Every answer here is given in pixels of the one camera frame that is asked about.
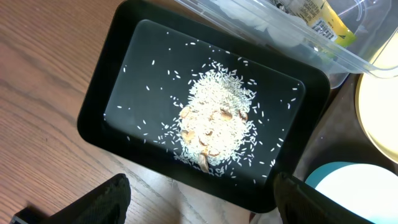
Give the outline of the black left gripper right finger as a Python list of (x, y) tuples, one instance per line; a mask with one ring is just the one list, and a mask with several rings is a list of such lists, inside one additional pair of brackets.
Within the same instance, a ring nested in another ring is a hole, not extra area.
[(273, 188), (283, 223), (371, 224), (285, 172), (276, 176)]

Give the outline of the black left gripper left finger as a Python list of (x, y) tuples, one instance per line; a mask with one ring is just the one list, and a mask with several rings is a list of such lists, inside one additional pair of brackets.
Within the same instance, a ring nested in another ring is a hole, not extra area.
[(125, 174), (116, 174), (51, 216), (29, 205), (14, 214), (10, 224), (123, 224), (130, 201), (128, 178)]

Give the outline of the light blue bowl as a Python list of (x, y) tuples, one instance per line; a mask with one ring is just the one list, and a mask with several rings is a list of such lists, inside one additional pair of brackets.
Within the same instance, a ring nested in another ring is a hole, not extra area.
[(397, 175), (372, 164), (331, 162), (305, 183), (373, 223), (397, 223)]

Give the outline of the pile of rice leftovers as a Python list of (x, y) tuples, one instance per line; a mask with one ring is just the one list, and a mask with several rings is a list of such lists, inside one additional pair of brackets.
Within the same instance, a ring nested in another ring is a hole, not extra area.
[(263, 184), (304, 95), (294, 78), (146, 21), (132, 35), (103, 121), (185, 166)]

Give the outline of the yellow round plate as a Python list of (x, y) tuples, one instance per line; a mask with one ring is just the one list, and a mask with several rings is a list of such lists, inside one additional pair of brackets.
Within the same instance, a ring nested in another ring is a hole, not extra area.
[(356, 85), (356, 115), (362, 130), (388, 159), (397, 162), (397, 69), (391, 78), (363, 74)]

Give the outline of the green yellow snack wrapper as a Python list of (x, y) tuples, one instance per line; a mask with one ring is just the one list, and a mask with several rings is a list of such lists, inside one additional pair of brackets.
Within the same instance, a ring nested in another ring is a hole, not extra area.
[(326, 0), (275, 0), (274, 4), (286, 14), (303, 19), (315, 32), (342, 47), (356, 40)]

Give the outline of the white tissue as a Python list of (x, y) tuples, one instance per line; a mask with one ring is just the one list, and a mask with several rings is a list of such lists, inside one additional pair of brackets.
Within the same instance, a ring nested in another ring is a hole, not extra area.
[(267, 31), (278, 47), (292, 48), (304, 42), (304, 36), (277, 21), (275, 12), (258, 1), (213, 1), (231, 19), (236, 19), (255, 30)]

